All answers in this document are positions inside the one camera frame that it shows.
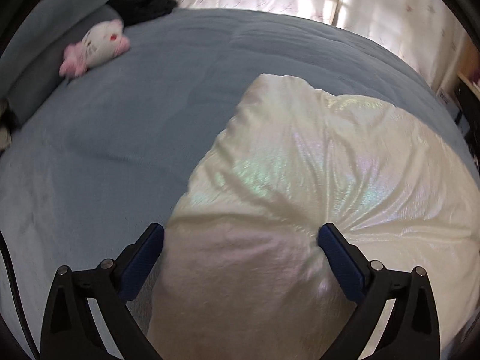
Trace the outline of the white shiny puffer jacket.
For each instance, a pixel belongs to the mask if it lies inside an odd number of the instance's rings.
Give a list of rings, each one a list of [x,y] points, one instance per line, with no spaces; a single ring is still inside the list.
[[[424,267],[443,353],[479,306],[479,186],[388,102],[263,74],[168,221],[148,339],[164,359],[318,359],[354,311],[316,242]]]

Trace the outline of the black clothing pile at headboard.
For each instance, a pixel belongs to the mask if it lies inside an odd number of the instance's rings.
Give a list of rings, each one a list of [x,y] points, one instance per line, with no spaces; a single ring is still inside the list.
[[[175,0],[108,0],[106,4],[117,12],[124,27],[169,15],[177,7]]]

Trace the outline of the blue-grey bed blanket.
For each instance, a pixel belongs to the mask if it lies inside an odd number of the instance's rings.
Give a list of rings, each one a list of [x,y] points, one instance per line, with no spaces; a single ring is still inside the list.
[[[152,223],[164,229],[164,251],[193,171],[260,75],[407,111],[452,148],[479,187],[469,150],[427,83],[363,37],[248,10],[179,10],[126,33],[128,52],[60,84],[1,157],[1,230],[40,345],[59,267],[83,271],[116,259]],[[162,253],[127,303],[147,339]],[[97,302],[88,303],[106,349],[123,359]]]

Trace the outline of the grey beige crumpled cloth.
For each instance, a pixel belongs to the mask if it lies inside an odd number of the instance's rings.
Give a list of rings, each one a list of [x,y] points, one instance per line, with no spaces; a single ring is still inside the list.
[[[12,143],[11,134],[6,127],[0,127],[0,152],[6,150]]]

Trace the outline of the wooden bookshelf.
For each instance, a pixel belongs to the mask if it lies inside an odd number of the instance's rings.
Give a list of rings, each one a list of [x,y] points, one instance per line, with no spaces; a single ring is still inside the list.
[[[456,73],[459,79],[456,98],[470,128],[476,132],[479,130],[479,50],[469,38],[462,47]]]

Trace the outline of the blue-grey pillow lower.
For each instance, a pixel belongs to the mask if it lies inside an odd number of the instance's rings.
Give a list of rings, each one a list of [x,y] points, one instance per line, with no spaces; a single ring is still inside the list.
[[[108,5],[98,8],[53,41],[26,66],[4,96],[19,125],[23,125],[62,82],[59,67],[67,45],[79,42],[95,24],[119,18]]]

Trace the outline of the blue-grey pillow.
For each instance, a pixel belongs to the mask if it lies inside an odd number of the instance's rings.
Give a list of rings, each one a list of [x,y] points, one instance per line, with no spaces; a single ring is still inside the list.
[[[4,96],[19,125],[23,125],[62,82],[59,67],[67,45],[79,42],[95,24],[119,18],[108,5],[98,8],[53,41],[26,66]]]
[[[108,0],[41,0],[11,38],[1,56],[1,95],[26,67],[67,30]]]

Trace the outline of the hello kitty plush toy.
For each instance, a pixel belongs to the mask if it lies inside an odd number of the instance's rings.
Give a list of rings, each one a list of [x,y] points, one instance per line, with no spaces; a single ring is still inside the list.
[[[89,69],[127,52],[130,41],[123,30],[124,24],[120,19],[95,24],[81,41],[65,48],[59,75],[68,79],[80,77]]]

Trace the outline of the white floral curtain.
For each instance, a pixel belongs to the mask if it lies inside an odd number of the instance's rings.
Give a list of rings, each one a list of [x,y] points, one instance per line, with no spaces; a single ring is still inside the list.
[[[356,33],[397,55],[433,89],[453,85],[467,33],[441,0],[176,0],[297,16]]]

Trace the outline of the blue-grey pillow upper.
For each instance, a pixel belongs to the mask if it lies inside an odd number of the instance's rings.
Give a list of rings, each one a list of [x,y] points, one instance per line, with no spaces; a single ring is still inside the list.
[[[11,38],[1,56],[1,95],[26,67],[67,30],[108,0],[41,0]]]

